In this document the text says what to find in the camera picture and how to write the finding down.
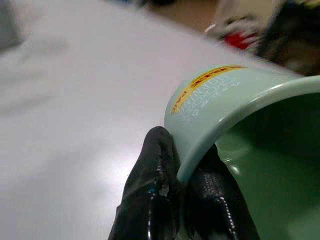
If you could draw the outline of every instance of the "white table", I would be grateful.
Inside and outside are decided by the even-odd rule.
[[[1,239],[107,239],[178,84],[211,64],[252,61],[113,3],[17,5],[30,25],[0,55]]]

